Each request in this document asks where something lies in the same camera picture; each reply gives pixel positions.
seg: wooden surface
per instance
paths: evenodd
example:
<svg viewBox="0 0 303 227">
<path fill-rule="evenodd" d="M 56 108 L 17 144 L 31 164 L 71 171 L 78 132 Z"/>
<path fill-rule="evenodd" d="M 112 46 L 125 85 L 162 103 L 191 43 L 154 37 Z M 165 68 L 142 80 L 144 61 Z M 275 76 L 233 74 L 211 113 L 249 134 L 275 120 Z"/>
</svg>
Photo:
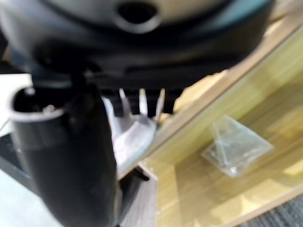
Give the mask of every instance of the wooden surface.
<svg viewBox="0 0 303 227">
<path fill-rule="evenodd" d="M 303 193 L 303 29 L 266 56 L 145 162 L 159 179 L 158 227 L 231 227 Z M 237 179 L 199 156 L 223 114 L 275 146 Z"/>
</svg>

